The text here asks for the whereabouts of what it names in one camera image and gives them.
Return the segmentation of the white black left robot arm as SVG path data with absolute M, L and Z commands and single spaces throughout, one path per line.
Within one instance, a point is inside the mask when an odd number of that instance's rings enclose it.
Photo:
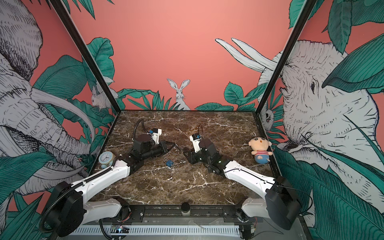
M 145 160 L 167 154 L 175 145 L 160 141 L 154 133 L 142 134 L 134 139 L 133 147 L 126 154 L 113 160 L 111 166 L 71 184 L 57 184 L 43 210 L 39 231 L 65 237 L 83 224 L 114 218 L 120 212 L 124 212 L 123 220 L 127 220 L 131 212 L 129 204 L 122 198 L 99 202 L 91 202 L 91 198 L 113 183 L 135 173 L 144 165 Z

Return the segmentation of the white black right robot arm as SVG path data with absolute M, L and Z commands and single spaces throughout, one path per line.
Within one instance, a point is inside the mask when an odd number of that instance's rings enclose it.
M 193 149 L 184 149 L 188 162 L 202 163 L 207 169 L 223 178 L 235 181 L 252 190 L 261 200 L 247 198 L 240 206 L 246 217 L 268 217 L 277 226 L 290 230 L 301 213 L 302 204 L 297 190 L 282 176 L 268 177 L 254 172 L 235 160 L 220 154 L 209 139 L 191 135 Z

